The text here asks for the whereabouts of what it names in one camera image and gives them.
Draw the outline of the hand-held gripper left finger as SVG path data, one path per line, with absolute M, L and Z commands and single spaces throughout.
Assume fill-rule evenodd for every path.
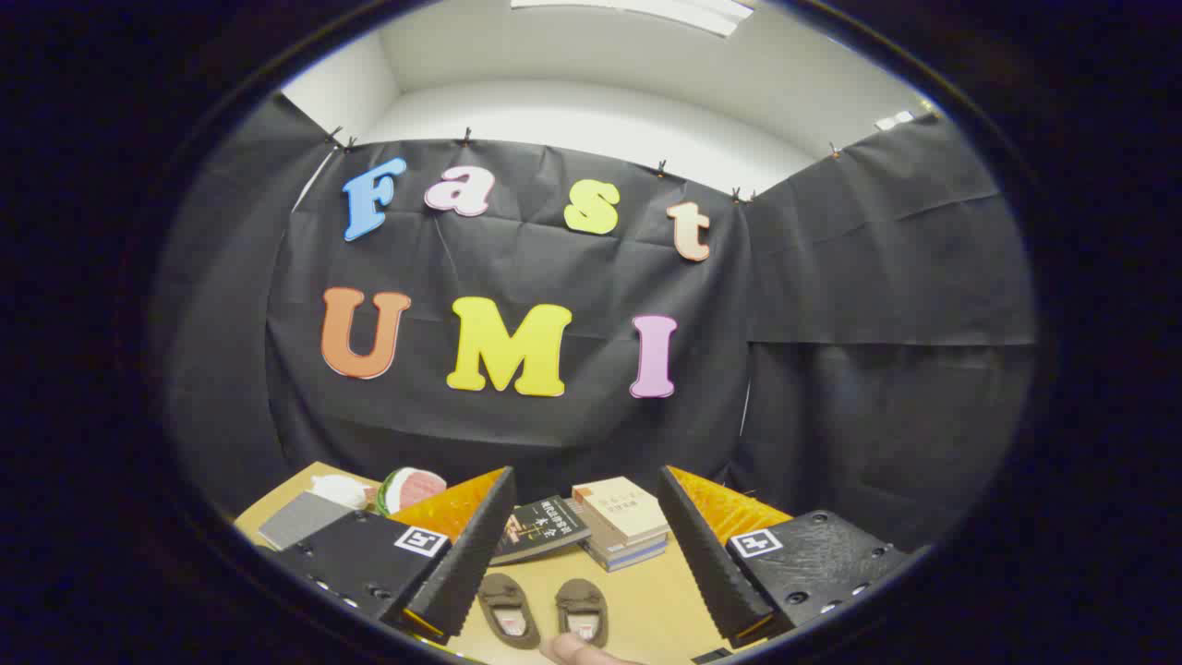
M 500 467 L 392 516 L 348 510 L 271 560 L 353 614 L 444 645 L 515 502 L 513 467 Z

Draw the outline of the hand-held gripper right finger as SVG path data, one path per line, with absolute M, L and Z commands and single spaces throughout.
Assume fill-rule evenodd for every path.
M 909 555 L 829 510 L 792 517 L 667 465 L 657 497 L 720 635 L 781 635 L 853 602 Z

